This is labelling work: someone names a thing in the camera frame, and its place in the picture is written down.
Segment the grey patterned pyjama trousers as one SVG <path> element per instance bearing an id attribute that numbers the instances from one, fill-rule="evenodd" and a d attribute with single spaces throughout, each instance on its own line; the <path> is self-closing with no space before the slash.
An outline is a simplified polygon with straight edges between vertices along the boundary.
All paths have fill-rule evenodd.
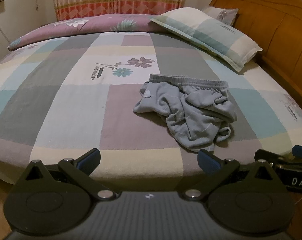
<path id="1" fill-rule="evenodd" d="M 212 151 L 230 137 L 230 125 L 237 120 L 228 89 L 221 80 L 151 74 L 133 112 L 158 114 L 172 137 L 192 152 Z"/>

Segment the wooden headboard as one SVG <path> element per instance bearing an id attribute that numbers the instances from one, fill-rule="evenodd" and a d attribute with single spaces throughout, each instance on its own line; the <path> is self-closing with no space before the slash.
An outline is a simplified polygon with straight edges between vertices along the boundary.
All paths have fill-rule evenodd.
<path id="1" fill-rule="evenodd" d="M 210 5 L 238 9 L 233 26 L 263 49 L 259 65 L 302 107 L 302 0 L 212 0 Z"/>

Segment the purple floral rolled quilt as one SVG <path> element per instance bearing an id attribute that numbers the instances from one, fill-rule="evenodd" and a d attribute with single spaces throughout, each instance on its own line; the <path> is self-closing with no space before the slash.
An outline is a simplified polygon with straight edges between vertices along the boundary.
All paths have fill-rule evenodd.
<path id="1" fill-rule="evenodd" d="M 11 42 L 8 51 L 36 42 L 58 37 L 106 32 L 166 33 L 166 29 L 152 21 L 154 15 L 105 14 L 100 16 L 74 18 L 39 27 Z"/>

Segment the small floral back pillow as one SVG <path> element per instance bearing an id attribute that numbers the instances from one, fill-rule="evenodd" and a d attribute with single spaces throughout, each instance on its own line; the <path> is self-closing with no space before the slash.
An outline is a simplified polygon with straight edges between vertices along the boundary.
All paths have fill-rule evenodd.
<path id="1" fill-rule="evenodd" d="M 208 6 L 205 7 L 202 12 L 220 22 L 223 22 L 224 24 L 233 26 L 236 20 L 238 9 L 224 9 Z"/>

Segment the checked pastel pillow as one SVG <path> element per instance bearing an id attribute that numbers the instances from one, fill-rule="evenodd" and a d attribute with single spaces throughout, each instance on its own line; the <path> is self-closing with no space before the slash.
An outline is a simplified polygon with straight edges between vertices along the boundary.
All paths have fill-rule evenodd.
<path id="1" fill-rule="evenodd" d="M 209 51 L 240 72 L 263 49 L 250 37 L 195 8 L 156 15 L 151 21 L 195 46 Z"/>

